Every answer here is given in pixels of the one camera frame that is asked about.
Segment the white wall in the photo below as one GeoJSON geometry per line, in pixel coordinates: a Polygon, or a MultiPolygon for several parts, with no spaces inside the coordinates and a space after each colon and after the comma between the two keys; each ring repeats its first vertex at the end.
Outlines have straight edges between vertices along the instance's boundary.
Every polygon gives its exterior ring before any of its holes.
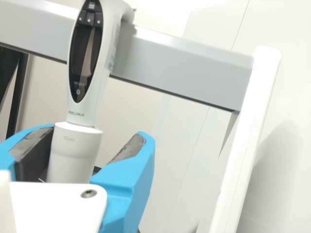
{"type": "Polygon", "coordinates": [[[239,232],[311,231],[310,7],[305,0],[250,0],[233,48],[249,54],[265,44],[283,53],[239,232]]]}
{"type": "MultiPolygon", "coordinates": [[[[78,5],[76,0],[57,1],[78,5]]],[[[174,0],[128,2],[138,9],[135,23],[139,26],[245,54],[251,54],[262,44],[282,51],[283,60],[263,129],[259,159],[238,232],[310,232],[311,71],[308,64],[311,49],[308,44],[311,41],[311,2],[207,0],[200,4],[200,1],[192,0],[179,1],[182,4],[178,6],[183,7],[175,8],[174,0]]],[[[35,58],[30,78],[21,128],[64,120],[66,66],[35,58]]],[[[215,164],[215,158],[208,155],[209,152],[215,155],[219,149],[228,117],[213,108],[109,80],[99,120],[105,137],[97,165],[105,164],[133,133],[144,130],[157,139],[156,165],[162,164],[164,168],[164,172],[155,171],[152,194],[141,223],[143,233],[190,232],[198,219],[202,223],[199,232],[206,232],[210,212],[207,211],[205,217],[200,215],[203,207],[206,210],[213,208],[211,202],[198,206],[197,202],[189,205],[183,200],[190,196],[196,198],[195,190],[200,182],[208,180],[208,177],[202,177],[196,181],[191,176],[195,172],[207,175],[202,164],[215,164]],[[181,117],[181,122],[176,121],[176,116],[181,117]],[[218,118],[221,120],[217,125],[222,130],[215,132],[213,139],[216,142],[206,151],[202,145],[211,143],[209,133],[215,130],[208,128],[207,122],[217,122],[218,118]],[[158,198],[161,206],[152,208],[157,195],[161,197],[158,198]],[[180,221],[186,225],[177,231],[176,223],[180,221]]],[[[211,187],[213,190],[218,183],[205,184],[202,193],[211,187]]]]}

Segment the gray metal bar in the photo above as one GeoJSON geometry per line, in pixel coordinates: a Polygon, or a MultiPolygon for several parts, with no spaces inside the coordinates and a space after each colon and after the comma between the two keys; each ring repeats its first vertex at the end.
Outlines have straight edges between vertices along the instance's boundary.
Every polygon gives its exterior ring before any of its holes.
{"type": "MultiPolygon", "coordinates": [[[[77,16],[77,9],[44,0],[0,0],[0,44],[65,63],[77,16]]],[[[252,63],[250,56],[123,23],[112,77],[240,111],[252,63]]]]}
{"type": "Polygon", "coordinates": [[[253,59],[123,23],[112,75],[240,111],[253,59]]]}

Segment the screw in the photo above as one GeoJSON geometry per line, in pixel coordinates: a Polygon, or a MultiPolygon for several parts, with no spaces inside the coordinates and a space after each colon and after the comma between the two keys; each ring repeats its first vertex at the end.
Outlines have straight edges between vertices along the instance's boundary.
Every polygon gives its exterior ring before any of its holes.
{"type": "Polygon", "coordinates": [[[82,194],[81,194],[81,197],[82,198],[92,198],[94,197],[95,195],[97,194],[97,192],[93,189],[89,189],[87,191],[84,191],[82,194]]]}

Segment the white plastic part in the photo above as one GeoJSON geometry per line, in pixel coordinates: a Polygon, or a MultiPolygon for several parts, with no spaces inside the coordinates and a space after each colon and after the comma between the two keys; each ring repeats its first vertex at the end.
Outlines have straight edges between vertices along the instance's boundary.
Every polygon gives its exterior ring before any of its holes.
{"type": "Polygon", "coordinates": [[[81,102],[76,103],[72,99],[68,79],[68,112],[66,121],[83,126],[95,125],[96,113],[100,106],[102,94],[114,65],[121,20],[130,23],[134,20],[134,10],[124,1],[100,0],[100,3],[104,17],[102,44],[92,82],[81,102]]]}
{"type": "Polygon", "coordinates": [[[281,53],[258,47],[209,233],[235,233],[256,161],[281,53]]]}
{"type": "Polygon", "coordinates": [[[9,171],[0,171],[0,232],[15,233],[14,212],[11,201],[9,171]]]}
{"type": "Polygon", "coordinates": [[[106,191],[93,184],[10,182],[10,189],[17,233],[98,233],[107,206],[106,191]],[[87,190],[96,195],[83,198],[87,190]]]}
{"type": "Polygon", "coordinates": [[[56,123],[47,182],[89,183],[102,135],[102,131],[91,127],[56,123]]]}

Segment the black frame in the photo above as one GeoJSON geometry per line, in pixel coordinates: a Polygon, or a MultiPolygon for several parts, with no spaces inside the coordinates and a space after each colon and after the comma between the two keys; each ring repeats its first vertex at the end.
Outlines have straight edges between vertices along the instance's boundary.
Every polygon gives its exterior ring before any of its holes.
{"type": "Polygon", "coordinates": [[[26,53],[0,47],[0,104],[4,101],[5,93],[17,68],[6,139],[14,135],[16,132],[19,107],[26,78],[28,57],[29,55],[26,53]]]}

